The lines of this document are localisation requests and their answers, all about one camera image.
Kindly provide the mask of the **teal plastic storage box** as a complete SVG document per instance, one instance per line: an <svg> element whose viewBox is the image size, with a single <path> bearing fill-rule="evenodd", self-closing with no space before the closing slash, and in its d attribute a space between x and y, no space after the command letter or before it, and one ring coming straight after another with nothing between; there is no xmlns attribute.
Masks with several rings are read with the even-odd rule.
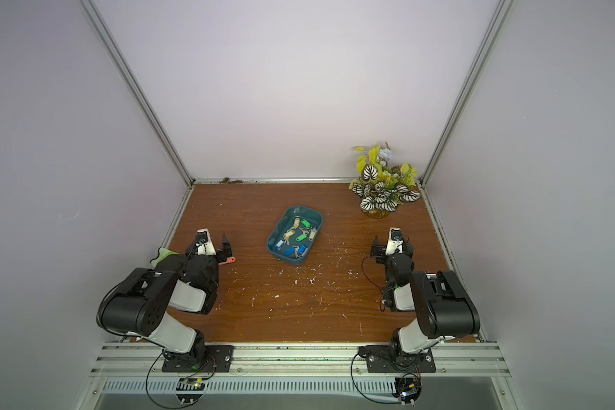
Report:
<svg viewBox="0 0 615 410"><path fill-rule="evenodd" d="M295 218L300 218L301 220L308 220L312 224L312 227L310 229L307 229L303 227L302 224L300 224L300 227L298 227L297 229L293 229L292 226L293 226L293 222ZM276 227L273 229L271 235L266 241L267 242L266 248L268 249L268 252L272 256L276 257L279 261L286 262L292 266L302 265L302 263L304 263L304 261L308 257L308 254L311 251L313 245L315 244L315 241L319 235L320 229L323 225L323 221L324 221L323 215L320 212L312 208L307 208L307 207L300 206L300 205L295 205L295 206L288 208L283 214L283 216L280 218ZM298 236L302 234L306 234L307 236L309 236L309 232L312 229L316 229L318 231L316 238L314 239L313 242L309 242L308 238L306 238L300 243L297 242ZM283 235L289 230L295 230L296 234L290 238L290 242L288 242L288 244L285 243L281 249L276 250L275 249L276 243L280 241L280 239L283 239ZM288 248L297 247L298 249L303 244L307 247L307 250L303 257L299 258L297 254L295 256L294 255L291 255L291 256L284 255L284 252Z"/></svg>

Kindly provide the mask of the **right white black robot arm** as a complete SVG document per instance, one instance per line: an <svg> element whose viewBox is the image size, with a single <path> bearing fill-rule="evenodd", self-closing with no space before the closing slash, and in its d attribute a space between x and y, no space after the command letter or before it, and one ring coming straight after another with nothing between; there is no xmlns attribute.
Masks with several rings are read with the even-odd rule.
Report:
<svg viewBox="0 0 615 410"><path fill-rule="evenodd" d="M439 343L480 331L478 309L454 271L418 271L414 247L402 231L392 228L386 244L372 241L370 256L384 267L380 307L413 313L414 320L395 330L384 356L395 362L412 360Z"/></svg>

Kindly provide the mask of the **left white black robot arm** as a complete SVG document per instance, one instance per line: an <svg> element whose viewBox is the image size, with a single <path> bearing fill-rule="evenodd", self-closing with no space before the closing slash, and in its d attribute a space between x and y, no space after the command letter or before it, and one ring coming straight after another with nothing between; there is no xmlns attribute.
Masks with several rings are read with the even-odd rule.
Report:
<svg viewBox="0 0 615 410"><path fill-rule="evenodd" d="M227 236L218 249L207 229L198 230L183 253L160 248L148 268L134 269L108 292L99 305L97 324L115 336L143 338L185 366L202 365L208 360L203 333L167 310L209 314L220 288L220 265L232 257Z"/></svg>

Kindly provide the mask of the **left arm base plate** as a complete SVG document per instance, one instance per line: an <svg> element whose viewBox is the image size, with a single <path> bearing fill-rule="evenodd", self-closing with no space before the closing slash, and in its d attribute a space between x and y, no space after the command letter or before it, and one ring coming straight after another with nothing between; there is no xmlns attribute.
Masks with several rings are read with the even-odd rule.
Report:
<svg viewBox="0 0 615 410"><path fill-rule="evenodd" d="M229 372L234 346L200 345L189 353L163 353L162 372Z"/></svg>

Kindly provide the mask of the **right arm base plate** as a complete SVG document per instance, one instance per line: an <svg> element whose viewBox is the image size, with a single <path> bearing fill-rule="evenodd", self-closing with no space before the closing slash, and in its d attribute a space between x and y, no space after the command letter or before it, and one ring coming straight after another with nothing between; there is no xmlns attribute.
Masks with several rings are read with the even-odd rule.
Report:
<svg viewBox="0 0 615 410"><path fill-rule="evenodd" d="M358 348L358 355L370 373L435 373L437 371L432 351L407 354L389 345L364 345Z"/></svg>

